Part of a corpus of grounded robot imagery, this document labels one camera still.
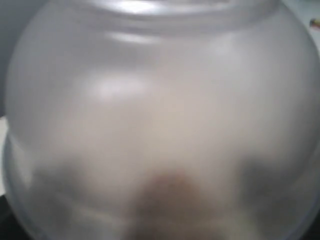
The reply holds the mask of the clear plastic shaker bottle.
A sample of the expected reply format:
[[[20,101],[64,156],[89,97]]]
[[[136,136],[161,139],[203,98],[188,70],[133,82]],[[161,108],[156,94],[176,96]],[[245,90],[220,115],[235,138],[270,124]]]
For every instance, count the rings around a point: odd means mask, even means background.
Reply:
[[[5,85],[34,240],[299,240],[320,209],[320,58],[280,0],[50,0]]]

